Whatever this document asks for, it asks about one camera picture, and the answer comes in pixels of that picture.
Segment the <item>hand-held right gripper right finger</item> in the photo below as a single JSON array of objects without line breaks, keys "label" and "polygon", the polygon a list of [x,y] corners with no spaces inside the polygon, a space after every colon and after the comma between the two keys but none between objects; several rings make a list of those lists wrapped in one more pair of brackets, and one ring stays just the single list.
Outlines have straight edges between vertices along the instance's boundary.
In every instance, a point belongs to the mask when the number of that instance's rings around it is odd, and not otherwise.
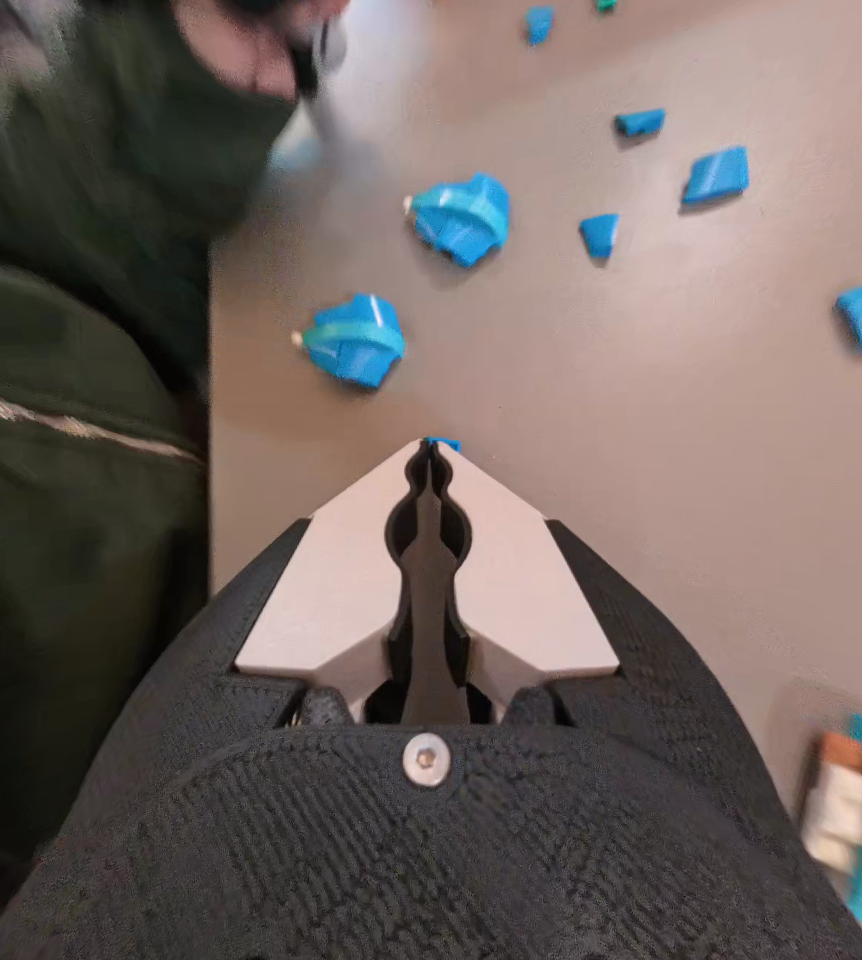
[{"label": "hand-held right gripper right finger", "polygon": [[441,517],[455,517],[453,609],[468,640],[464,678],[500,722],[518,690],[613,676],[618,656],[549,521],[449,448],[431,446]]}]

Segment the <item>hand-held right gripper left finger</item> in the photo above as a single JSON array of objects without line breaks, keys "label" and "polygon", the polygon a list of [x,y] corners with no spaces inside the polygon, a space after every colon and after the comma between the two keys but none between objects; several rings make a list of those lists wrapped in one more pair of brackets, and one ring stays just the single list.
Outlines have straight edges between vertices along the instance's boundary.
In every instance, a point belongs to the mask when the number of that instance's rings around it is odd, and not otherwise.
[{"label": "hand-held right gripper left finger", "polygon": [[312,514],[234,660],[238,672],[338,690],[363,720],[366,699],[390,677],[387,638],[401,602],[388,522],[411,496],[408,464],[425,450],[410,441]]}]

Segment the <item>blue lego dome assembly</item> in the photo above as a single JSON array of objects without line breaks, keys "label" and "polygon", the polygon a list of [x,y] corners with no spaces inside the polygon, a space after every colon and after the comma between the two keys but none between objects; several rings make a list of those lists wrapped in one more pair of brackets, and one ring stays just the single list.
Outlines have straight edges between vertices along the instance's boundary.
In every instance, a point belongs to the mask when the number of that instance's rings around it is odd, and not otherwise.
[{"label": "blue lego dome assembly", "polygon": [[505,246],[509,236],[509,193],[489,174],[441,182],[403,201],[405,218],[429,249],[472,269]]},{"label": "blue lego dome assembly", "polygon": [[395,308],[375,294],[354,294],[319,311],[291,340],[319,370],[365,390],[379,389],[406,350]]}]

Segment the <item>wide blue lego slope piece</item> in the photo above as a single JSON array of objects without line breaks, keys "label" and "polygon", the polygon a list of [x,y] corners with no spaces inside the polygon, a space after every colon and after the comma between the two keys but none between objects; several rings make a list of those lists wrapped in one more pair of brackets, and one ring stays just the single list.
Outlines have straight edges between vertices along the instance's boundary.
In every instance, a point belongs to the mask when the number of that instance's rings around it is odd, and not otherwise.
[{"label": "wide blue lego slope piece", "polygon": [[686,207],[709,205],[743,194],[749,184],[747,148],[729,147],[693,162],[681,202]]}]

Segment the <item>person's left hand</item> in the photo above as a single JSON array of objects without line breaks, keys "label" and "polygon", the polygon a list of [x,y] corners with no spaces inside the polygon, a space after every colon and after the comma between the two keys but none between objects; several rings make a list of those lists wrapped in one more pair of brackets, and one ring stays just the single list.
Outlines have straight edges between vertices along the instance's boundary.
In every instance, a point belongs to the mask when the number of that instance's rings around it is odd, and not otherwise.
[{"label": "person's left hand", "polygon": [[183,39],[226,87],[294,102],[319,86],[319,59],[348,1],[173,1]]}]

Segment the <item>dark green zip jacket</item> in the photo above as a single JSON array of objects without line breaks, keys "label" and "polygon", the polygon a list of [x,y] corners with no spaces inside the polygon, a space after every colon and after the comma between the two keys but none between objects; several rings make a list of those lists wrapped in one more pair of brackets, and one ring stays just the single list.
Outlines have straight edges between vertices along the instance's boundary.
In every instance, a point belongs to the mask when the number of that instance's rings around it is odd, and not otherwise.
[{"label": "dark green zip jacket", "polygon": [[0,910],[204,602],[204,473],[125,330],[0,262]]}]

